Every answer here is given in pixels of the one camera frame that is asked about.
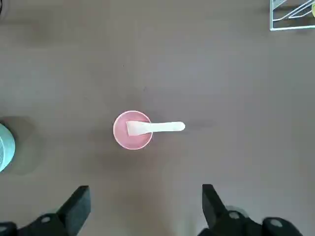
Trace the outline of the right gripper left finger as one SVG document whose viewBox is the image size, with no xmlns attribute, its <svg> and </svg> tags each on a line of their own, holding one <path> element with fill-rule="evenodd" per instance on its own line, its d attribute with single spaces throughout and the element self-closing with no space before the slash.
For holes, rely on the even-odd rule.
<svg viewBox="0 0 315 236">
<path fill-rule="evenodd" d="M 55 212 L 44 214 L 30 224 L 17 228 L 14 222 L 1 222 L 2 236 L 76 236 L 91 212 L 90 188 L 79 186 Z"/>
</svg>

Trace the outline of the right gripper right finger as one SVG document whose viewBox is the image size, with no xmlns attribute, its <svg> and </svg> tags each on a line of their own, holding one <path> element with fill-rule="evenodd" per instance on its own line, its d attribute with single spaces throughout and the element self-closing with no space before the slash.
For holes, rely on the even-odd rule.
<svg viewBox="0 0 315 236">
<path fill-rule="evenodd" d="M 202 210 L 208 227 L 200 236 L 300 236 L 289 221 L 266 217 L 256 223 L 238 210 L 228 210 L 211 184 L 202 185 Z"/>
</svg>

